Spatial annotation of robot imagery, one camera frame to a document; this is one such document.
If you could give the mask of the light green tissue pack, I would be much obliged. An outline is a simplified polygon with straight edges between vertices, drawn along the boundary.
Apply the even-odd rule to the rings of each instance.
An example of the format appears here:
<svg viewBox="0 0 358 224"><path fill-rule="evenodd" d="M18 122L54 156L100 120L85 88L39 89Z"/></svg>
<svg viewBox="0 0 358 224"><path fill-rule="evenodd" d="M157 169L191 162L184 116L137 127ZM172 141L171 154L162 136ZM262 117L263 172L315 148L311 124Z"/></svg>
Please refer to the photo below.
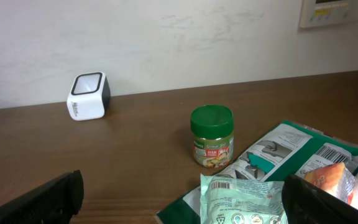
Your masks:
<svg viewBox="0 0 358 224"><path fill-rule="evenodd" d="M282 203L283 181L200 176L202 224L288 224Z"/></svg>

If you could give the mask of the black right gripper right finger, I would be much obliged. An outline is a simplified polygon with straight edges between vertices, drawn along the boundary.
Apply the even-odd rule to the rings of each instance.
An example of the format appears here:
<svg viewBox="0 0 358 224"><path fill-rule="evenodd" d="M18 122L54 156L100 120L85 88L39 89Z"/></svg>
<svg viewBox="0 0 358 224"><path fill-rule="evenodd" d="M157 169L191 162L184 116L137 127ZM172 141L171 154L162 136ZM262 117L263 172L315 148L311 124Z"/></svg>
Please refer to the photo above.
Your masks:
<svg viewBox="0 0 358 224"><path fill-rule="evenodd" d="M307 181L289 175L282 203L289 224L358 224L358 210Z"/></svg>

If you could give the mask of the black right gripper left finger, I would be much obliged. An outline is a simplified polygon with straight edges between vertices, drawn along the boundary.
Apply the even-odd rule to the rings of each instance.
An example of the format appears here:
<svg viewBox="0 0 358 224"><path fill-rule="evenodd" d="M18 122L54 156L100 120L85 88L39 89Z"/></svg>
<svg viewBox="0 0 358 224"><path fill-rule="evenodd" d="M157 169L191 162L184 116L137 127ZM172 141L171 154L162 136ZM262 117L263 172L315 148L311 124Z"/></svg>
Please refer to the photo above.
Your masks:
<svg viewBox="0 0 358 224"><path fill-rule="evenodd" d="M83 199L81 172L67 172L1 205L0 224L69 223L81 210Z"/></svg>

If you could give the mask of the orange snack packet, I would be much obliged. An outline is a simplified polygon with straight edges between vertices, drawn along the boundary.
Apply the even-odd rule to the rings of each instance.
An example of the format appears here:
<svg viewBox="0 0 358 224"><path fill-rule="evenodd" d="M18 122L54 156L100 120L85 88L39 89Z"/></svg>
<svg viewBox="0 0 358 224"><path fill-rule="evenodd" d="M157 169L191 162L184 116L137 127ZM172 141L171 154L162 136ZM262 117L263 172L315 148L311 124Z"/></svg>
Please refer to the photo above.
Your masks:
<svg viewBox="0 0 358 224"><path fill-rule="evenodd" d="M356 178L340 162L307 172L304 179L312 185L350 205Z"/></svg>

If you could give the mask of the green 3M package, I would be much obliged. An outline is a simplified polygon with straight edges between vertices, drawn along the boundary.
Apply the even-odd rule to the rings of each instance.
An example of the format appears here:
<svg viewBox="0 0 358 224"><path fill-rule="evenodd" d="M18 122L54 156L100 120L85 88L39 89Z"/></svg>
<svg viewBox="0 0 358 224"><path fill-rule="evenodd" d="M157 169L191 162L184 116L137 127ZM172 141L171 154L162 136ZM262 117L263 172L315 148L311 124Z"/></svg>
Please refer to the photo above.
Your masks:
<svg viewBox="0 0 358 224"><path fill-rule="evenodd" d="M282 121L242 151L217 176L263 181L343 162L358 172L358 145L327 136L311 127Z"/></svg>

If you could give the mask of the green lid jar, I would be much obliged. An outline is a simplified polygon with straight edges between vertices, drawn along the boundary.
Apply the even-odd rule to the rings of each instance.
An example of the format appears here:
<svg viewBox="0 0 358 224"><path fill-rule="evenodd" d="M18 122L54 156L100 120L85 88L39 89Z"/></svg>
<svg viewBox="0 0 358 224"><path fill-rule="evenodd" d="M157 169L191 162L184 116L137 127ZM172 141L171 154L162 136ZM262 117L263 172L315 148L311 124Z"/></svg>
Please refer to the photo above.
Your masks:
<svg viewBox="0 0 358 224"><path fill-rule="evenodd" d="M223 105L203 105L190 116L195 160L207 168L223 167L234 151L234 114Z"/></svg>

